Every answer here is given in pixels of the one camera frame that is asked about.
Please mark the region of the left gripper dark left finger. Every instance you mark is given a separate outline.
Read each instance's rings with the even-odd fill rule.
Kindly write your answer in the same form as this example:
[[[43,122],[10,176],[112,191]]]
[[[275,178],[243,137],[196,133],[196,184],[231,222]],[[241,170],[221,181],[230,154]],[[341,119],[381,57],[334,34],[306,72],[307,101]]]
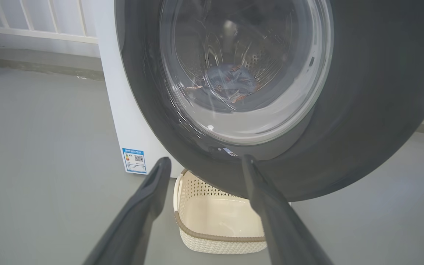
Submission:
[[[143,265],[152,224],[163,211],[172,163],[160,158],[84,261],[85,265]]]

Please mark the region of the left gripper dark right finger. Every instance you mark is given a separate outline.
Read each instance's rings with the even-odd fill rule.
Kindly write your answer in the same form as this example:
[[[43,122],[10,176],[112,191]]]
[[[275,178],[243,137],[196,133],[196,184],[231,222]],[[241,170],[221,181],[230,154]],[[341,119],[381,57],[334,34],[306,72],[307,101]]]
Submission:
[[[273,265],[332,265],[333,262],[313,237],[276,185],[244,155],[242,168],[252,209],[260,216]]]

